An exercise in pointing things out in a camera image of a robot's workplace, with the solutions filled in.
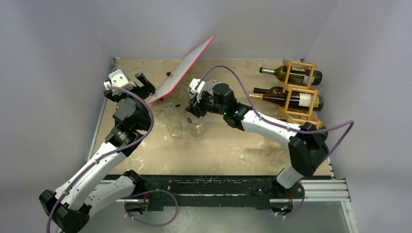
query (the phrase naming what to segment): dark wine bottle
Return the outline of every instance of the dark wine bottle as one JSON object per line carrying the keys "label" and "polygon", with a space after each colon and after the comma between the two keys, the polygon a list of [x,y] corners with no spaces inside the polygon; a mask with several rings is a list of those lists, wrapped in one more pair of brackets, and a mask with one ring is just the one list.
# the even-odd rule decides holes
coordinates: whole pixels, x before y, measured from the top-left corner
{"label": "dark wine bottle", "polygon": [[[286,66],[281,66],[281,67],[278,67],[277,69],[269,69],[269,68],[261,67],[259,69],[259,72],[263,74],[273,74],[277,77],[277,79],[284,82],[285,77],[286,77],[286,70],[287,70]],[[297,83],[297,84],[308,84],[309,74],[310,74],[310,69],[306,69],[305,71],[302,71],[302,70],[293,69],[292,67],[289,73],[288,82]],[[319,85],[321,81],[322,81],[322,73],[318,70],[314,70],[311,85],[313,86]]]}
{"label": "dark wine bottle", "polygon": [[[270,103],[277,104],[284,107],[286,104],[287,93],[276,94],[249,94],[251,99],[264,100]],[[292,91],[291,100],[289,101],[289,108],[299,110],[309,110],[310,103],[312,101],[312,95],[306,93],[300,93]],[[314,111],[321,111],[325,104],[323,96],[317,96],[315,104],[313,106]]]}
{"label": "dark wine bottle", "polygon": [[282,87],[281,86],[274,86],[270,89],[263,89],[263,88],[253,88],[253,93],[259,93],[259,94],[274,94],[274,93],[279,93],[282,92]]}

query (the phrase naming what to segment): glass jar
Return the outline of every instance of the glass jar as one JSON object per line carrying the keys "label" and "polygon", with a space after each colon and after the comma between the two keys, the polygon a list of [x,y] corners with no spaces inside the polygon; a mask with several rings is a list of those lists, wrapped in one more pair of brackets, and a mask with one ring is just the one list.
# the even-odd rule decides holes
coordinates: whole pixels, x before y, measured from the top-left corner
{"label": "glass jar", "polygon": [[188,113],[186,119],[190,135],[193,137],[200,137],[206,133],[204,117],[201,116],[200,118],[197,118],[195,115]]}
{"label": "glass jar", "polygon": [[180,122],[179,112],[172,103],[166,103],[163,108],[166,127],[169,135],[174,138],[180,138],[182,135],[182,123]]}

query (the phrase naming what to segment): white wall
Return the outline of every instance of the white wall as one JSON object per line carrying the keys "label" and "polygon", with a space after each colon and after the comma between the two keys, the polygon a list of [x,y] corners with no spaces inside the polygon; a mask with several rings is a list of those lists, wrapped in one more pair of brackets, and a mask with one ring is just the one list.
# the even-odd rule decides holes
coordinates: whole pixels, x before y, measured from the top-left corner
{"label": "white wall", "polygon": [[2,0],[0,42],[0,225],[44,232],[38,196],[84,164],[110,56],[80,1]]}
{"label": "white wall", "polygon": [[340,0],[307,56],[324,74],[325,124],[355,120],[331,160],[360,232],[411,232],[411,9],[410,0]]}
{"label": "white wall", "polygon": [[302,58],[337,0],[93,0],[110,55],[182,58],[216,34],[204,58]]}

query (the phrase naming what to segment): table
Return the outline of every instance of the table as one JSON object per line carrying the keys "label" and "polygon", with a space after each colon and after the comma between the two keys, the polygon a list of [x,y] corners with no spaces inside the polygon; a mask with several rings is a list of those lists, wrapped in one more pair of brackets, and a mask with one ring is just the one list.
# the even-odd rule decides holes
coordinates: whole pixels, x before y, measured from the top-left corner
{"label": "table", "polygon": [[[119,59],[117,69],[126,71],[137,83],[139,82],[134,75],[143,72],[149,81],[159,87],[166,78],[166,72],[173,71],[179,63],[180,59]],[[232,68],[246,89],[252,92],[254,87],[270,88],[277,85],[275,76],[260,74],[259,68],[278,67],[282,65],[282,60],[198,60],[164,101],[151,104],[154,113],[154,128],[151,134],[110,174],[122,174],[133,169],[139,174],[154,175],[276,175],[290,163],[287,148],[261,135],[232,129],[220,115],[207,114],[206,134],[201,138],[192,137],[187,131],[184,111],[188,105],[188,98],[177,108],[183,126],[182,136],[180,139],[169,136],[161,115],[164,104],[178,103],[186,94],[190,80],[201,78],[215,65]],[[228,70],[214,69],[206,77],[207,81],[213,79],[229,84],[237,100],[248,104],[238,81]],[[271,103],[254,100],[254,104],[263,114],[276,113],[276,107]],[[108,100],[95,135],[92,154],[97,151],[114,126],[112,115],[115,108],[116,103]],[[315,172],[315,176],[330,175],[327,161]]]}

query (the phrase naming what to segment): wine rack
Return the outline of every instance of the wine rack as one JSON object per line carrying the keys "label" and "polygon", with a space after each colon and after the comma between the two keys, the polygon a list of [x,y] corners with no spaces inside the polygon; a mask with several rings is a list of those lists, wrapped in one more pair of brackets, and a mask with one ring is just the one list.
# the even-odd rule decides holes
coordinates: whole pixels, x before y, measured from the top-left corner
{"label": "wine rack", "polygon": [[[317,129],[322,127],[322,122],[314,115],[313,107],[315,105],[316,97],[319,96],[319,90],[313,88],[311,86],[313,72],[316,69],[315,63],[302,63],[293,60],[283,60],[283,64],[287,67],[285,81],[278,81],[279,86],[283,88],[282,93],[288,92],[286,103],[284,107],[277,107],[277,117],[283,118],[289,123],[297,123],[297,124],[304,124],[305,122],[312,123],[316,126]],[[310,68],[308,84],[292,84],[288,83],[289,74],[291,68],[303,68],[308,69]],[[292,91],[300,92],[300,93],[307,93],[312,95],[312,99],[310,102],[310,107],[308,111],[304,110],[295,110],[289,109],[289,102],[291,100]]]}

